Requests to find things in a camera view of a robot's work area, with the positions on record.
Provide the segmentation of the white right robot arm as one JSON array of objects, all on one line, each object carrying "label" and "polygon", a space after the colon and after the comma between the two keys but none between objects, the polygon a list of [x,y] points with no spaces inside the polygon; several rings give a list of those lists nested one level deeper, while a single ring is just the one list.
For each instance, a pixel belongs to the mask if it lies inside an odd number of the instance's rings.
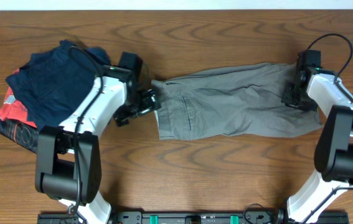
[{"label": "white right robot arm", "polygon": [[296,108],[314,103],[325,115],[314,153],[315,170],[287,200],[280,223],[316,223],[344,192],[353,191],[353,95],[337,74],[318,67],[296,71],[284,100]]}]

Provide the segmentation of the grey shorts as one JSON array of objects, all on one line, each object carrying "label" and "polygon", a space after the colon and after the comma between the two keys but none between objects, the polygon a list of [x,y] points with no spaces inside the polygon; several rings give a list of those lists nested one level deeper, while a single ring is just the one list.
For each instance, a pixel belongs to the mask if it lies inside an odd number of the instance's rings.
[{"label": "grey shorts", "polygon": [[160,139],[195,140],[254,134],[295,138],[322,128],[317,111],[287,107],[281,98],[295,65],[221,67],[151,82],[160,109]]}]

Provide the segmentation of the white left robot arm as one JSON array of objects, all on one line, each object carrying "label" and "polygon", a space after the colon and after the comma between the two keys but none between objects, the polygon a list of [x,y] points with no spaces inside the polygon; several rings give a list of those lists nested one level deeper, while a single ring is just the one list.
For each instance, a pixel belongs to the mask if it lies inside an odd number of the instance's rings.
[{"label": "white left robot arm", "polygon": [[57,127],[39,133],[35,187],[67,206],[65,214],[40,214],[38,223],[111,223],[111,205],[103,198],[99,138],[111,120],[130,119],[159,108],[152,90],[139,87],[139,65],[108,66],[80,106]]}]

